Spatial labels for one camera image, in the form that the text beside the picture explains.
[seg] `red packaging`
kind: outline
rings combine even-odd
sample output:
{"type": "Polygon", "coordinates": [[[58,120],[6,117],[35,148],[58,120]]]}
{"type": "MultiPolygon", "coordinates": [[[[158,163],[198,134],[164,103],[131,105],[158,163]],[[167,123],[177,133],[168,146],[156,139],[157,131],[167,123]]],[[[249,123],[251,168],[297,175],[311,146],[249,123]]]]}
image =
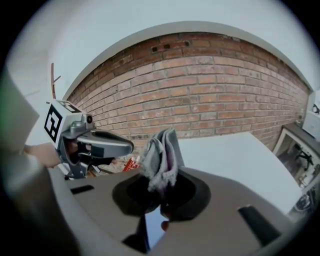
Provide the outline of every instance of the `red packaging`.
{"type": "Polygon", "coordinates": [[[129,161],[126,163],[124,169],[123,169],[123,172],[127,172],[129,170],[132,170],[132,169],[136,169],[136,168],[139,168],[140,167],[140,164],[137,164],[136,161],[133,161],[131,158],[129,159],[129,161]]]}

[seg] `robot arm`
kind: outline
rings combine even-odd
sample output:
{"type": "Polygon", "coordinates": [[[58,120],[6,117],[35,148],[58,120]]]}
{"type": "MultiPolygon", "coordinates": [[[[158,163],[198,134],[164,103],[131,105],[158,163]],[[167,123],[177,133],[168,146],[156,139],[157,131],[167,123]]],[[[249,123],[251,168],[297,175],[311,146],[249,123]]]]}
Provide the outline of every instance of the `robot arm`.
{"type": "Polygon", "coordinates": [[[61,162],[70,167],[68,178],[85,178],[91,166],[109,165],[114,158],[126,156],[134,149],[134,144],[125,137],[95,129],[93,117],[68,101],[51,103],[44,129],[61,162]],[[69,155],[67,146],[71,142],[77,143],[78,150],[69,155]]]}

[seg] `towel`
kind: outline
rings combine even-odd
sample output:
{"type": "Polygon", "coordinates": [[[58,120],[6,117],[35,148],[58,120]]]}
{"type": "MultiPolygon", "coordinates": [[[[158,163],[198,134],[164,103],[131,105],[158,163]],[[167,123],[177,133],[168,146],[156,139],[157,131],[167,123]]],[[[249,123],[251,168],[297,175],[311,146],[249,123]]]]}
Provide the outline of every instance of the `towel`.
{"type": "Polygon", "coordinates": [[[148,191],[165,196],[167,186],[174,187],[178,175],[178,161],[173,142],[176,132],[168,128],[156,133],[144,146],[139,164],[141,174],[149,179],[148,191]]]}

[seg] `black opening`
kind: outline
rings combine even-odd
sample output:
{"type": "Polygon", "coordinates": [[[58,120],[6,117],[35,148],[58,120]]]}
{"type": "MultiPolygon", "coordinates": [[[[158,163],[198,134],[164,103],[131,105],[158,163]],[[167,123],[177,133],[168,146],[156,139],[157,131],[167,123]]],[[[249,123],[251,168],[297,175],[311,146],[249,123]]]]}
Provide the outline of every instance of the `black opening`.
{"type": "Polygon", "coordinates": [[[238,212],[262,246],[266,246],[281,235],[281,233],[253,206],[248,205],[242,207],[238,209],[238,212]]]}
{"type": "Polygon", "coordinates": [[[78,186],[75,188],[71,188],[70,191],[73,195],[79,194],[79,193],[83,193],[89,190],[93,190],[94,187],[91,185],[84,185],[84,186],[78,186]]]}

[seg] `white table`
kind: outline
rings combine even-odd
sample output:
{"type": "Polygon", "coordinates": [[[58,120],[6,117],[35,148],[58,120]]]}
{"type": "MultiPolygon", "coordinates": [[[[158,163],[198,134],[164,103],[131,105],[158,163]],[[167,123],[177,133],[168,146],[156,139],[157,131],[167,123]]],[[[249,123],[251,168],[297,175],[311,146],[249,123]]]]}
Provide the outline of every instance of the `white table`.
{"type": "Polygon", "coordinates": [[[237,181],[287,214],[302,195],[279,159],[249,132],[179,139],[186,167],[237,181]]]}

